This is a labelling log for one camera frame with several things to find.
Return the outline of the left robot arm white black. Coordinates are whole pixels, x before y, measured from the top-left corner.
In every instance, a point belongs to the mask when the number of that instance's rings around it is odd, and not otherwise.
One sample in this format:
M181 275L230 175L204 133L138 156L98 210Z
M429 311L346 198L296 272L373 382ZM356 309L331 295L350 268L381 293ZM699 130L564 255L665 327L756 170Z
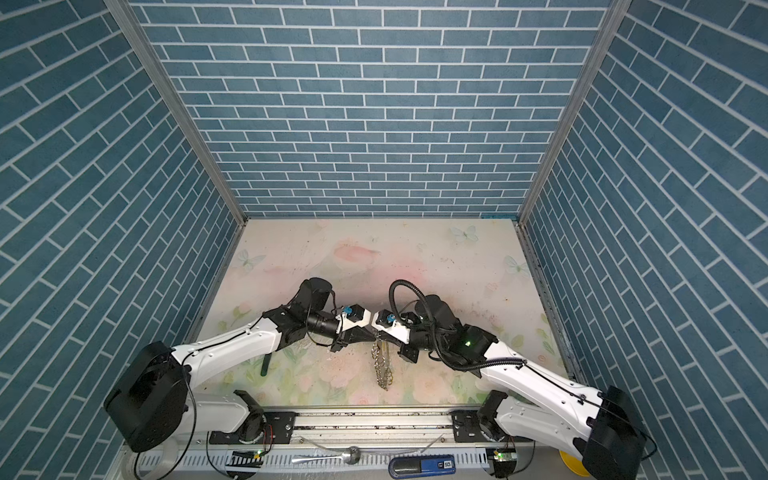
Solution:
M304 280L287 303L230 332L169 347L161 341L140 350L107 395L104 408L135 453L204 428L258 442L264 430L262 407L247 392L194 400L197 386L247 360L268 356L310 334L330 339L337 352L375 340L375 315L360 305L325 311L334 291L321 278Z

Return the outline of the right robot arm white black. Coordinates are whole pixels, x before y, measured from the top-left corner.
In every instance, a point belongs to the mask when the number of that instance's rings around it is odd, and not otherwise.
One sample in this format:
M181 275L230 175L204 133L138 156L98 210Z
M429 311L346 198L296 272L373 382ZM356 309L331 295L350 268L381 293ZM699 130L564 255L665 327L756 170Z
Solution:
M407 351L428 351L457 372L495 387L484 406L490 432L526 437L579 460L596 479L634 479L658 451L631 395L562 377L516 352L491 332L462 323L437 295L399 279L389 307L371 325Z

